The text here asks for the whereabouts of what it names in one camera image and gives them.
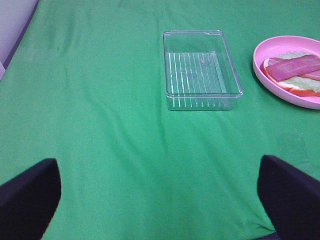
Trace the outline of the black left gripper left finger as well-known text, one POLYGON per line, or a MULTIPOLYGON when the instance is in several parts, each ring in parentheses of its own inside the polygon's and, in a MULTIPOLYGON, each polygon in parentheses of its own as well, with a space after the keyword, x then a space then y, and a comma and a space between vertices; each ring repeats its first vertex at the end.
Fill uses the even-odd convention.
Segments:
POLYGON ((0 238, 40 240, 61 199, 57 160, 41 160, 0 186, 0 238))

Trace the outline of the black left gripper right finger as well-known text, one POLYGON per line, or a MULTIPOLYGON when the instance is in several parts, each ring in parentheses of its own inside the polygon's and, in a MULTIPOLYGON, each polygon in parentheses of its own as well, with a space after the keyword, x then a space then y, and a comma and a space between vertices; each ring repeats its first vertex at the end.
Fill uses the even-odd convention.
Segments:
POLYGON ((258 198, 282 240, 320 238, 320 182, 275 155, 261 158, 258 198))

